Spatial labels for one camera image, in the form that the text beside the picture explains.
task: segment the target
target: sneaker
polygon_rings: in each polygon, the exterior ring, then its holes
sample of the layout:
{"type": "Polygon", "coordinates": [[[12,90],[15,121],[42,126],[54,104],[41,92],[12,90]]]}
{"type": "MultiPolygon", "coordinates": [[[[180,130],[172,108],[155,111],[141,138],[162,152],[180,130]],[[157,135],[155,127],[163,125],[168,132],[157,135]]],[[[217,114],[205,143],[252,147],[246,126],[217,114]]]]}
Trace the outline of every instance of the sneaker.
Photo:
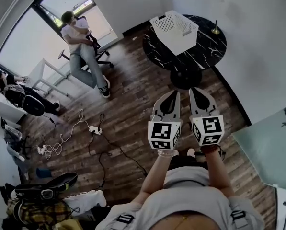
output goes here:
{"type": "Polygon", "coordinates": [[[111,96],[110,91],[107,87],[98,88],[98,89],[105,99],[107,99],[111,96]]]}
{"type": "Polygon", "coordinates": [[[187,156],[192,156],[192,157],[196,157],[195,156],[195,150],[193,148],[190,148],[188,151],[187,151],[187,156]]]}
{"type": "Polygon", "coordinates": [[[60,110],[60,107],[61,107],[60,101],[54,102],[53,106],[55,107],[55,110],[58,112],[60,110]]]}
{"type": "Polygon", "coordinates": [[[109,89],[111,87],[110,81],[103,75],[104,80],[106,81],[106,87],[109,89]]]}

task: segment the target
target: jeans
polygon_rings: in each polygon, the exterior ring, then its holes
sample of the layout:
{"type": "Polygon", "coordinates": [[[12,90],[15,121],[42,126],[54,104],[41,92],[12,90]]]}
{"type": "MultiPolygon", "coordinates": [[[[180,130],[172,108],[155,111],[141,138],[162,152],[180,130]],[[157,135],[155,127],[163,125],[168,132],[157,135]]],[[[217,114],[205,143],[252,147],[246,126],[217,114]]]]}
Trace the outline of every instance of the jeans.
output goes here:
{"type": "Polygon", "coordinates": [[[95,88],[95,86],[98,88],[106,86],[106,81],[95,59],[95,50],[92,46],[80,44],[78,48],[70,54],[69,64],[71,75],[86,85],[92,88],[95,88]],[[84,59],[91,71],[90,73],[81,68],[80,58],[84,59]]]}

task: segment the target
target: yellow plaid blanket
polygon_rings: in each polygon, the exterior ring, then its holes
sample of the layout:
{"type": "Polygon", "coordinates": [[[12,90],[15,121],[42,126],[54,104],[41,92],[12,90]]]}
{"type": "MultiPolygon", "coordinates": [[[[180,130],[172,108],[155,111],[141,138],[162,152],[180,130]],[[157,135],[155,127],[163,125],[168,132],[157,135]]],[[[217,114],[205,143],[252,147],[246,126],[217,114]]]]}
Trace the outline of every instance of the yellow plaid blanket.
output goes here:
{"type": "MultiPolygon", "coordinates": [[[[13,216],[15,205],[21,204],[22,199],[8,201],[7,214],[13,216]]],[[[58,222],[71,218],[71,210],[62,201],[48,201],[40,204],[23,200],[19,213],[24,224],[38,225],[39,229],[50,230],[58,222]]]]}

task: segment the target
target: white cloth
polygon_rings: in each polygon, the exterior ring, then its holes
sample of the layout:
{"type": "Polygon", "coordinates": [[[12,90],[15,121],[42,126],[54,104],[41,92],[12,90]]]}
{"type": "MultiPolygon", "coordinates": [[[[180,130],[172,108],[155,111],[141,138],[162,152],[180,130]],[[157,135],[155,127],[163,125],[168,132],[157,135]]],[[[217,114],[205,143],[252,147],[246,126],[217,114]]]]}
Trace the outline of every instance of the white cloth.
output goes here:
{"type": "MultiPolygon", "coordinates": [[[[89,28],[89,25],[87,24],[86,19],[82,18],[76,21],[75,23],[76,27],[79,28],[89,28]]],[[[81,34],[78,31],[76,31],[74,28],[72,28],[70,25],[66,25],[62,28],[61,30],[62,37],[65,37],[66,35],[70,36],[70,38],[75,38],[75,39],[86,39],[85,34],[81,34]]],[[[76,50],[76,48],[80,44],[70,44],[69,45],[69,52],[72,53],[76,50]]]]}
{"type": "Polygon", "coordinates": [[[238,196],[226,198],[221,191],[208,184],[208,171],[204,168],[170,170],[166,174],[164,189],[150,195],[143,205],[129,203],[113,206],[96,230],[117,229],[120,215],[132,215],[134,219],[118,230],[148,230],[166,216],[180,211],[194,211],[208,216],[221,230],[263,229],[263,219],[250,200],[238,196]],[[238,211],[244,211],[245,217],[233,220],[232,212],[238,211]]]}
{"type": "Polygon", "coordinates": [[[11,198],[11,199],[17,198],[17,194],[16,194],[16,192],[15,192],[15,189],[11,192],[10,198],[11,198]]]}
{"type": "Polygon", "coordinates": [[[101,190],[91,190],[87,193],[82,193],[64,198],[63,200],[66,204],[68,204],[70,208],[76,209],[78,207],[80,209],[80,212],[73,211],[71,213],[73,217],[89,211],[97,204],[99,204],[101,207],[106,206],[106,200],[101,190]]]}

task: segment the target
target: cable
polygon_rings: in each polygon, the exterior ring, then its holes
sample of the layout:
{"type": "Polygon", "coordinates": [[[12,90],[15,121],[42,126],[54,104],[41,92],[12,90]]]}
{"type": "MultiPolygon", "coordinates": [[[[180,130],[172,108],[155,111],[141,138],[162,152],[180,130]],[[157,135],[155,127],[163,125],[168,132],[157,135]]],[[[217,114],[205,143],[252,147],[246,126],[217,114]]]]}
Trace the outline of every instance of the cable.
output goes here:
{"type": "Polygon", "coordinates": [[[143,174],[144,174],[145,177],[148,175],[148,173],[147,173],[147,171],[145,170],[145,168],[144,168],[142,165],[140,165],[140,164],[138,163],[138,161],[136,161],[134,158],[131,158],[131,157],[129,157],[128,155],[126,155],[126,154],[124,153],[124,151],[122,150],[122,148],[121,148],[119,145],[114,144],[114,143],[111,143],[111,142],[107,139],[107,137],[105,137],[103,134],[101,134],[101,135],[106,139],[106,141],[109,143],[109,145],[118,147],[118,148],[120,149],[120,151],[122,152],[122,154],[123,154],[126,158],[129,158],[129,159],[133,160],[135,163],[137,163],[137,165],[143,170],[143,174]]]}
{"type": "Polygon", "coordinates": [[[219,154],[220,154],[222,160],[224,160],[224,159],[225,159],[226,152],[221,148],[220,145],[217,145],[217,146],[219,147],[219,154]]]}
{"type": "MultiPolygon", "coordinates": [[[[103,113],[101,113],[101,114],[99,115],[98,131],[100,131],[100,125],[101,125],[101,123],[103,122],[104,117],[105,117],[105,115],[104,115],[103,113]]],[[[92,132],[92,140],[90,141],[90,143],[89,143],[89,145],[88,145],[89,155],[90,155],[91,157],[93,157],[93,156],[96,156],[96,155],[99,155],[99,154],[100,154],[100,156],[99,156],[99,158],[98,158],[98,162],[99,162],[99,164],[101,165],[101,167],[102,167],[102,169],[103,169],[103,181],[102,181],[101,185],[99,185],[97,188],[94,188],[94,189],[93,189],[93,190],[97,190],[97,189],[99,189],[99,188],[101,188],[101,187],[104,186],[104,184],[105,184],[105,176],[106,176],[106,170],[105,170],[104,165],[101,163],[101,157],[102,157],[103,154],[107,154],[108,156],[111,156],[112,154],[109,153],[109,152],[107,152],[107,151],[103,151],[103,152],[101,152],[101,153],[96,153],[96,154],[91,154],[90,146],[91,146],[91,144],[92,144],[93,141],[94,141],[94,133],[95,133],[95,131],[92,132]]],[[[142,169],[142,172],[143,172],[143,174],[144,174],[145,177],[148,175],[148,173],[147,173],[147,171],[145,170],[145,168],[144,168],[143,166],[141,166],[141,165],[138,163],[138,161],[136,161],[135,159],[133,159],[133,158],[129,157],[128,155],[126,155],[126,154],[124,153],[124,151],[122,150],[122,148],[121,148],[119,145],[116,145],[116,144],[114,144],[114,143],[111,143],[111,142],[107,139],[107,137],[106,137],[104,134],[101,133],[100,135],[105,138],[105,140],[107,141],[107,143],[108,143],[110,146],[118,147],[118,148],[120,149],[120,151],[122,152],[122,154],[123,154],[126,158],[129,158],[129,159],[133,160],[135,163],[137,163],[137,165],[142,169]]]]}
{"type": "Polygon", "coordinates": [[[56,136],[56,123],[55,123],[55,121],[53,121],[52,118],[47,117],[45,115],[43,115],[43,116],[46,117],[46,118],[49,118],[49,120],[55,125],[55,127],[53,128],[53,138],[54,138],[56,136]]]}
{"type": "Polygon", "coordinates": [[[45,154],[47,160],[51,158],[51,154],[52,154],[53,152],[55,152],[57,155],[60,155],[60,154],[61,154],[61,152],[62,152],[62,150],[63,150],[62,144],[63,144],[64,142],[68,141],[68,140],[71,138],[72,132],[73,132],[73,130],[74,130],[74,127],[75,127],[77,124],[79,124],[79,123],[86,123],[87,127],[90,129],[90,126],[89,126],[89,124],[86,122],[86,120],[83,120],[83,121],[82,121],[83,116],[84,116],[84,111],[83,111],[83,109],[81,109],[80,112],[79,112],[78,121],[77,121],[77,123],[75,123],[75,124],[73,125],[73,127],[72,127],[72,129],[71,129],[70,136],[69,136],[66,140],[64,140],[64,139],[63,139],[63,135],[60,134],[61,143],[58,143],[58,142],[57,142],[54,146],[45,145],[44,154],[45,154]]]}

